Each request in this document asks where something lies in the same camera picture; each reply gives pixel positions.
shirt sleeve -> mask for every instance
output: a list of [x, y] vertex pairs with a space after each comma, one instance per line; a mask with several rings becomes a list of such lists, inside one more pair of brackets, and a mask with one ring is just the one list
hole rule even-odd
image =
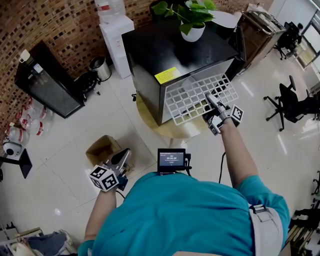
[[92, 250], [94, 246], [94, 242], [95, 242], [94, 240], [88, 240], [80, 244], [80, 246], [78, 247], [78, 255], [88, 256], [88, 249]]
[[271, 192], [267, 188], [258, 175], [247, 177], [241, 184], [236, 188], [251, 205], [264, 205], [276, 210], [281, 219], [283, 228], [283, 241], [282, 246], [285, 245], [288, 227], [290, 223], [289, 209], [285, 199]]

shelf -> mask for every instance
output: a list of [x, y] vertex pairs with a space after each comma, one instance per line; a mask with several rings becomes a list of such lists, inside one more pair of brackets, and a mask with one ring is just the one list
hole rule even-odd
[[206, 93], [213, 94], [224, 104], [238, 99], [235, 89], [224, 73], [201, 80], [195, 80], [192, 77], [191, 79], [191, 81], [187, 79], [179, 87], [174, 84], [168, 86], [165, 91], [165, 105], [177, 126], [202, 116], [212, 109]]

mosaic tile wall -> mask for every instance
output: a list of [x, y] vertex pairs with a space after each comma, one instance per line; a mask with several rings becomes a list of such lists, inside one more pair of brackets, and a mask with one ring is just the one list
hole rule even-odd
[[[126, 14], [135, 28], [151, 22], [154, 0], [124, 0]], [[264, 0], [269, 9], [273, 0]], [[219, 10], [245, 10], [249, 0], [215, 0]], [[109, 57], [99, 28], [93, 0], [0, 1], [0, 134], [15, 120], [28, 96], [14, 84], [18, 59], [40, 40], [71, 77], [82, 74], [97, 55]]]

cardboard box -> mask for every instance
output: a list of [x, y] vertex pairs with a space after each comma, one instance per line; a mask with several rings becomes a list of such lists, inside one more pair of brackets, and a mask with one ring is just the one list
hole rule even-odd
[[[86, 150], [85, 155], [91, 162], [92, 167], [94, 167], [95, 165], [99, 165], [101, 162], [105, 162], [113, 152], [120, 149], [121, 147], [114, 138], [104, 135]], [[130, 160], [126, 167], [126, 172], [129, 172], [133, 168], [134, 165]]]

small monitor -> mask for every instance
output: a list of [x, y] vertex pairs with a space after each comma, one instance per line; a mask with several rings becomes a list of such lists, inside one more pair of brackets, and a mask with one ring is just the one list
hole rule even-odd
[[185, 169], [186, 150], [184, 148], [159, 148], [158, 171], [172, 172]]

